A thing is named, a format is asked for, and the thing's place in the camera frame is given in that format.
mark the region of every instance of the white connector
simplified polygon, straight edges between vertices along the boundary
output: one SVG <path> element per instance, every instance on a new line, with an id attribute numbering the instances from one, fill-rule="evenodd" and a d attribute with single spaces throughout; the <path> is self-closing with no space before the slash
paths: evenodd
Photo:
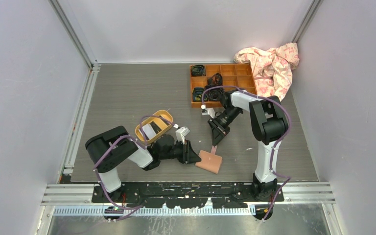
<path id="1" fill-rule="evenodd" d="M 213 109 L 213 108 L 208 108 L 208 109 L 207 109 L 207 107 L 205 106 L 205 104 L 202 104 L 202 105 L 201 105 L 201 114 L 202 114 L 203 116 L 205 116 L 205 115 L 210 115 L 211 118 L 214 118 L 214 117 L 215 117 L 215 111 L 214 111 L 214 109 Z"/>
<path id="2" fill-rule="evenodd" d="M 208 115 L 207 107 L 205 106 L 205 104 L 201 105 L 201 114 L 202 115 Z"/>
<path id="3" fill-rule="evenodd" d="M 185 136 L 187 136 L 188 133 L 189 133 L 188 127 L 183 126 L 175 131 L 176 139 L 178 141 L 181 141 L 183 144 L 185 144 Z"/>

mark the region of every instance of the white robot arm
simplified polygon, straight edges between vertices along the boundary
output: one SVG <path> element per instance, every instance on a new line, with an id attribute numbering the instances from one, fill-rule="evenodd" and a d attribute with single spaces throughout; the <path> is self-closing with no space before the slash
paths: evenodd
<path id="1" fill-rule="evenodd" d="M 269 97 L 280 103 L 277 96 Z M 258 165 L 253 175 L 252 190 L 255 197 L 265 197 L 277 187 L 276 160 L 281 141 L 280 137 L 288 129 L 284 112 L 273 103 L 245 94 L 230 91 L 222 94 L 220 102 L 225 110 L 208 121 L 212 131 L 212 144 L 215 146 L 230 132 L 230 123 L 243 113 L 250 113 L 254 137 L 258 141 Z M 202 114 L 209 115 L 213 111 L 201 106 Z"/>

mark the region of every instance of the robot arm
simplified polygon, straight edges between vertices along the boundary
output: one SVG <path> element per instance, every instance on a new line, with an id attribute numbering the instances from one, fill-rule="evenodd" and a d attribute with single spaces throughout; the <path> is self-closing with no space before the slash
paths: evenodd
<path id="1" fill-rule="evenodd" d="M 140 146 L 136 140 L 120 140 L 97 166 L 97 172 L 106 191 L 111 193 L 121 187 L 116 167 L 126 159 L 136 163 L 143 170 L 158 167 L 163 159 L 178 159 L 183 164 L 200 162 L 201 158 L 192 150 L 190 141 L 185 139 L 188 133 L 188 128 L 180 127 L 176 131 L 176 143 L 171 135 L 165 134 L 147 148 Z M 89 139 L 85 146 L 94 164 L 97 164 L 112 143 L 122 136 L 128 136 L 128 133 L 123 126 L 119 126 Z"/>
<path id="2" fill-rule="evenodd" d="M 269 97 L 280 103 L 277 96 Z M 277 153 L 280 142 L 274 144 L 288 129 L 288 123 L 283 111 L 267 100 L 252 97 L 240 91 L 225 92 L 220 102 L 225 110 L 217 117 L 211 118 L 208 123 L 211 127 L 212 144 L 215 146 L 230 132 L 230 123 L 243 110 L 250 113 L 252 132 L 258 141 L 258 165 L 253 175 L 253 193 L 255 197 L 265 196 L 276 190 Z M 202 106 L 203 114 L 208 114 Z"/>
<path id="3" fill-rule="evenodd" d="M 126 129 L 123 126 L 118 126 L 89 139 L 85 146 L 94 164 L 99 161 L 113 142 L 124 135 L 128 135 Z M 160 163 L 158 160 L 154 160 L 146 149 L 135 142 L 129 139 L 121 140 L 97 167 L 101 181 L 109 193 L 121 187 L 116 167 L 125 159 L 133 161 L 144 170 L 154 169 Z"/>

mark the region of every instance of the cable bundle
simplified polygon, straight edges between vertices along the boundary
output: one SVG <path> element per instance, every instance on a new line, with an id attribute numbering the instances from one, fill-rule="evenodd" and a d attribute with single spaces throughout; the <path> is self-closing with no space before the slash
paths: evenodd
<path id="1" fill-rule="evenodd" d="M 202 87 L 195 87 L 193 90 L 192 90 L 192 101 L 197 101 L 197 102 L 200 102 L 201 101 L 201 98 L 202 98 L 202 94 L 204 93 L 204 88 Z M 207 94 L 204 94 L 204 100 L 205 101 L 208 101 L 208 95 Z"/>
<path id="2" fill-rule="evenodd" d="M 273 170 L 273 157 L 275 155 L 275 148 L 276 146 L 280 143 L 280 141 L 282 141 L 284 139 L 284 137 L 290 132 L 290 128 L 292 127 L 292 119 L 289 115 L 289 113 L 287 112 L 287 110 L 281 105 L 279 104 L 278 102 L 270 99 L 270 98 L 267 98 L 267 97 L 263 97 L 263 96 L 258 96 L 256 94 L 252 94 L 252 93 L 249 93 L 245 90 L 242 90 L 240 87 L 236 87 L 236 86 L 214 86 L 214 87 L 211 87 L 211 88 L 208 88 L 204 91 L 204 93 L 207 93 L 209 92 L 210 90 L 214 90 L 214 89 L 223 89 L 223 88 L 235 88 L 237 89 L 237 91 L 239 92 L 242 92 L 243 94 L 246 94 L 246 95 L 249 95 L 251 97 L 255 97 L 255 98 L 260 98 L 260 99 L 263 99 L 263 100 L 267 100 L 273 104 L 275 104 L 276 106 L 278 106 L 283 112 L 284 114 L 286 115 L 286 118 L 287 118 L 287 123 L 289 123 L 289 127 L 288 129 L 285 131 L 285 133 L 275 142 L 275 144 L 273 145 L 273 148 L 272 148 L 272 152 L 270 154 L 270 170 L 273 172 L 274 175 L 276 175 L 277 177 L 281 177 L 281 178 L 285 178 L 285 182 L 283 182 L 283 184 L 278 188 L 278 190 L 275 192 L 273 198 L 270 200 L 270 207 L 269 209 L 267 210 L 266 214 L 264 215 L 262 221 L 264 223 L 265 219 L 267 218 L 267 216 L 269 215 L 270 211 L 273 209 L 274 205 L 275 205 L 275 201 L 276 201 L 276 197 L 279 195 L 281 189 L 283 188 L 284 185 L 287 184 L 287 182 L 289 182 L 292 177 L 290 176 L 285 176 L 285 175 L 281 175 L 277 172 L 275 172 Z"/>
<path id="3" fill-rule="evenodd" d="M 223 95 L 223 89 L 215 89 L 215 90 L 211 90 L 207 93 L 208 95 L 208 99 L 210 101 L 220 101 L 221 99 L 221 96 Z"/>
<path id="4" fill-rule="evenodd" d="M 203 65 L 192 66 L 191 67 L 191 76 L 193 76 L 193 77 L 205 76 L 205 66 L 203 66 Z"/>
<path id="5" fill-rule="evenodd" d="M 207 80 L 208 85 L 221 86 L 223 85 L 223 76 L 220 73 L 214 74 Z"/>

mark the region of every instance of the crumpled cloth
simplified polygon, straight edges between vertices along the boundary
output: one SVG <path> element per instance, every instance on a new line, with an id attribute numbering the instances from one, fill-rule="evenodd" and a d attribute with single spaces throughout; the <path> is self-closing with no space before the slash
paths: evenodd
<path id="1" fill-rule="evenodd" d="M 298 45 L 288 43 L 267 51 L 249 47 L 235 54 L 234 61 L 250 63 L 257 95 L 282 100 L 292 85 L 292 70 L 299 64 Z"/>

